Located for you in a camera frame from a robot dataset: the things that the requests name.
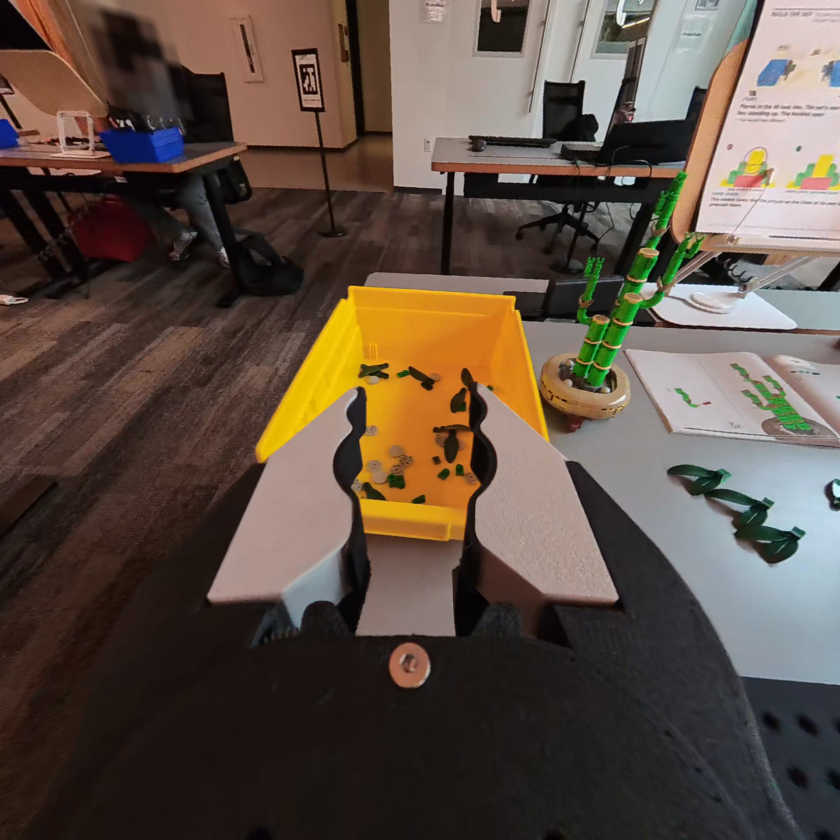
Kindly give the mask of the black perforated panel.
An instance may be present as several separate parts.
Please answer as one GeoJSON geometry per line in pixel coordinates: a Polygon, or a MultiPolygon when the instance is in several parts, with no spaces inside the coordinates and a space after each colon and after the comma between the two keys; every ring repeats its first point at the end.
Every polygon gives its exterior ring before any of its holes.
{"type": "Polygon", "coordinates": [[[806,838],[839,838],[839,686],[744,678],[773,777],[806,838]]]}

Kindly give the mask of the printed instruction sheet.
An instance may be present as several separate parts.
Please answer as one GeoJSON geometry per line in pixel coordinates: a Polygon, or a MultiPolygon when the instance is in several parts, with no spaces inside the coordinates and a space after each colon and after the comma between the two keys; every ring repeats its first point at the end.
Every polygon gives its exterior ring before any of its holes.
{"type": "Polygon", "coordinates": [[[838,252],[838,1],[764,2],[697,228],[737,245],[838,252]]]}

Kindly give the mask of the white door with window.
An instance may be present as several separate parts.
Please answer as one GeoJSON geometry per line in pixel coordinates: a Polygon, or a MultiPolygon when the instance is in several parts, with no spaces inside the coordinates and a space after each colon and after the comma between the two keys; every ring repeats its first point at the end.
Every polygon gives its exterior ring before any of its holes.
{"type": "Polygon", "coordinates": [[[453,2],[451,9],[447,136],[538,134],[550,2],[453,2]]]}

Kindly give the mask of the black backpack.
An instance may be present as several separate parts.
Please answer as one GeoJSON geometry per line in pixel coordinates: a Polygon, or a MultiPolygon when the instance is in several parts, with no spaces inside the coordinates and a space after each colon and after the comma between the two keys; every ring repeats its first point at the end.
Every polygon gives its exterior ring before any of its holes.
{"type": "Polygon", "coordinates": [[[238,289],[251,297],[278,298],[302,288],[303,268],[277,253],[267,239],[250,233],[236,243],[238,289]]]}

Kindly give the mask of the black laptop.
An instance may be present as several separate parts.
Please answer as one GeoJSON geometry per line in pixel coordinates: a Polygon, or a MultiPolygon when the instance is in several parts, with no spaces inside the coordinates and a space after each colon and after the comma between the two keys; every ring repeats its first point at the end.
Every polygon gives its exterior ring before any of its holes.
{"type": "Polygon", "coordinates": [[[564,143],[560,158],[597,166],[660,165],[684,161],[696,122],[688,119],[625,122],[611,128],[597,149],[564,143]]]}

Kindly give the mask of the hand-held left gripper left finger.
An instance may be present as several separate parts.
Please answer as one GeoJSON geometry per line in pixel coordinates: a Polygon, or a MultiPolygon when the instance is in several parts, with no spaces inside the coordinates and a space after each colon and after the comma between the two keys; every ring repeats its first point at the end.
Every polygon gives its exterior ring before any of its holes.
{"type": "Polygon", "coordinates": [[[279,605],[300,627],[329,602],[351,629],[371,578],[360,492],[366,394],[353,387],[268,457],[207,593],[211,606],[279,605]]]}

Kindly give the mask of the pile of small lego pieces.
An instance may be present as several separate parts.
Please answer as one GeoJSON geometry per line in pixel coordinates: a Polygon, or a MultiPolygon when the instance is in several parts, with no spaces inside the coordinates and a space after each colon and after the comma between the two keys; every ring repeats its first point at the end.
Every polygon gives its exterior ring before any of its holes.
{"type": "Polygon", "coordinates": [[[480,480],[471,466],[470,394],[460,370],[369,361],[358,378],[366,395],[359,495],[462,509],[480,480]]]}

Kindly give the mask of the green lego bamboo model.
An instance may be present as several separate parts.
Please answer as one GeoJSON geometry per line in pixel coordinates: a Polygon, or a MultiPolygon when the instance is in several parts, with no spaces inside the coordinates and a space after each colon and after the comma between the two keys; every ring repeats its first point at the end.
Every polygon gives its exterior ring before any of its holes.
{"type": "MultiPolygon", "coordinates": [[[[616,364],[624,341],[638,314],[660,301],[674,283],[677,271],[700,252],[704,236],[688,233],[668,259],[662,276],[656,279],[654,291],[645,296],[644,288],[660,257],[658,247],[669,231],[685,179],[686,173],[681,171],[660,194],[654,207],[652,233],[636,252],[610,314],[589,316],[585,310],[591,301],[581,299],[577,322],[586,327],[586,333],[578,353],[556,354],[542,367],[539,392],[563,417],[570,433],[586,422],[614,418],[628,407],[631,386],[627,373],[616,364]]],[[[603,258],[593,256],[585,263],[588,296],[601,278],[603,265],[603,258]]]]}

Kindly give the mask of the grey-topped desk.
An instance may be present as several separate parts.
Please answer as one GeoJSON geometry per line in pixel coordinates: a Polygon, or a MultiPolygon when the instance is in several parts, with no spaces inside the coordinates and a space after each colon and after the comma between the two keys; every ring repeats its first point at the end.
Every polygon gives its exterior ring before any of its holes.
{"type": "Polygon", "coordinates": [[[578,163],[549,149],[516,150],[500,154],[488,148],[471,149],[467,139],[438,138],[431,168],[446,175],[440,274],[449,275],[454,229],[455,176],[480,175],[482,183],[471,196],[516,201],[541,200],[557,204],[639,204],[633,225],[616,261],[615,273],[629,270],[642,247],[661,192],[681,172],[685,161],[649,164],[640,161],[616,166],[578,163]]]}

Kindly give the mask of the clear acrylic box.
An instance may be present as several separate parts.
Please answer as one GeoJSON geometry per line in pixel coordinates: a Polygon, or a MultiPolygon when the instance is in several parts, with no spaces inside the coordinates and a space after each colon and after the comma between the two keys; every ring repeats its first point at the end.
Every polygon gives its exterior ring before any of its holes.
{"type": "Polygon", "coordinates": [[[60,159],[101,159],[109,157],[100,134],[111,128],[109,114],[95,117],[89,112],[59,110],[56,113],[57,147],[51,156],[60,159]]]}

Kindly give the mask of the black box device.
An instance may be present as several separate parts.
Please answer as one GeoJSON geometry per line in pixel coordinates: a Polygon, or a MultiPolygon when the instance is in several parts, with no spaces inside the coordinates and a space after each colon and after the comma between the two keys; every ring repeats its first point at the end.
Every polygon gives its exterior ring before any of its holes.
{"type": "Polygon", "coordinates": [[[624,279],[609,276],[598,280],[591,295],[586,293],[586,280],[549,280],[540,290],[504,290],[503,295],[514,298],[523,321],[577,322],[580,301],[589,299],[585,312],[589,316],[609,315],[615,306],[624,279]]]}

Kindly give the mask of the lego instruction booklet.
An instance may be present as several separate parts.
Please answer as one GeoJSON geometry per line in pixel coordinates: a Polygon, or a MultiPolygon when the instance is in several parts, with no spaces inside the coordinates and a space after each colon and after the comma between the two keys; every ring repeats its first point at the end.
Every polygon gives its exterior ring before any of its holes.
{"type": "Polygon", "coordinates": [[[626,356],[671,433],[839,446],[837,364],[749,352],[626,356]]]}

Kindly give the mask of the yellow plastic bin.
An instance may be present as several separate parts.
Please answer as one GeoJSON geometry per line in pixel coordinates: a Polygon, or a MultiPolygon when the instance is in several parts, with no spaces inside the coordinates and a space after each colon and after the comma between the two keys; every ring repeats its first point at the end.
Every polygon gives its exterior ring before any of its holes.
{"type": "MultiPolygon", "coordinates": [[[[467,370],[535,431],[548,438],[520,315],[511,297],[436,290],[352,287],[312,345],[261,435],[264,462],[341,394],[359,366],[395,361],[467,370]]],[[[364,529],[388,537],[449,541],[464,537],[462,509],[360,496],[364,529]]]]}

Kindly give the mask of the red bag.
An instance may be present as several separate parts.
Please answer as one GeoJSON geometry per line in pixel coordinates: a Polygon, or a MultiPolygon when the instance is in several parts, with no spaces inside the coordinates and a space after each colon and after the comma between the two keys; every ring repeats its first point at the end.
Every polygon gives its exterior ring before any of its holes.
{"type": "Polygon", "coordinates": [[[123,199],[103,196],[69,215],[69,228],[88,259],[133,263],[155,240],[151,226],[123,199]]]}

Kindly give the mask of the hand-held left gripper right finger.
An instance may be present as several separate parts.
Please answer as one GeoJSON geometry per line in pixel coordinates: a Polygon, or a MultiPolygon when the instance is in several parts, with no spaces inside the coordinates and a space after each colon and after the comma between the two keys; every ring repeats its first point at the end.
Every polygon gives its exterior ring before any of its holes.
{"type": "Polygon", "coordinates": [[[617,606],[566,458],[478,383],[469,386],[469,428],[478,487],[455,574],[457,635],[471,634],[491,605],[512,605],[531,636],[553,633],[555,606],[617,606]]]}

